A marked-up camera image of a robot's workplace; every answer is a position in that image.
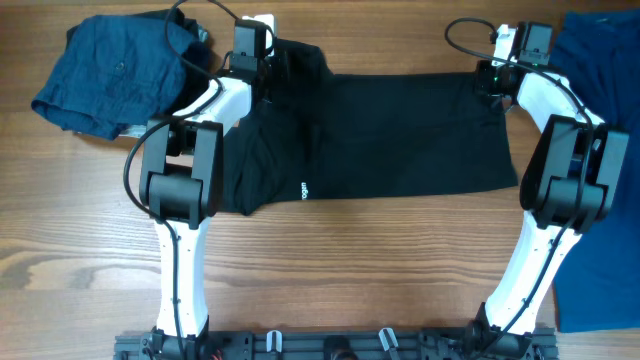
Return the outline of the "black t-shirt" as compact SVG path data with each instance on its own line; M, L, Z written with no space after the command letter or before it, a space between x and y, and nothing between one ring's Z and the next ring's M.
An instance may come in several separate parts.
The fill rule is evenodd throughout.
M517 184L505 116L473 74L335 74L316 46L276 49L283 76L224 138L224 211Z

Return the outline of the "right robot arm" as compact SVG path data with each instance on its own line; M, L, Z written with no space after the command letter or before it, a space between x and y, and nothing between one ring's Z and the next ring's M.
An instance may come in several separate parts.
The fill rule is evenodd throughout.
M608 127L549 68L551 34L551 26L535 22L494 28L495 50L476 70L478 92L527 111L541 137L520 185L518 243L462 341L474 359L524 357L566 255L610 211L628 145L627 133Z

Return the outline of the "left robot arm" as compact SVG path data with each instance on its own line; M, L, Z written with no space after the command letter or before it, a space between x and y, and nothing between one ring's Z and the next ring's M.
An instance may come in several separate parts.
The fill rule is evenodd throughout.
M152 120L144 141L139 197L159 216L161 308L153 331L159 352L195 347L208 331L204 295L206 234L223 193L223 138L264 96L275 52L272 14L234 24L229 67L170 123Z

